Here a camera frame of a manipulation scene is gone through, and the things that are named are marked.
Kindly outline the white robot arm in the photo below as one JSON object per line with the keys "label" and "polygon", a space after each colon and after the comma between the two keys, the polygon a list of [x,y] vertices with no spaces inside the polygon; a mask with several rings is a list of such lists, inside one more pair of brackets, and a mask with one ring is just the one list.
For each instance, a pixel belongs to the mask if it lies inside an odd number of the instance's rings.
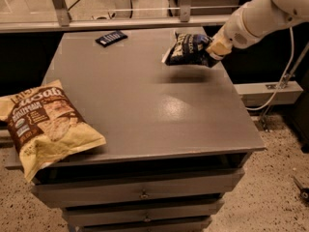
{"label": "white robot arm", "polygon": [[213,36],[207,53],[221,60],[265,36],[309,21],[309,0],[251,0],[234,11]]}

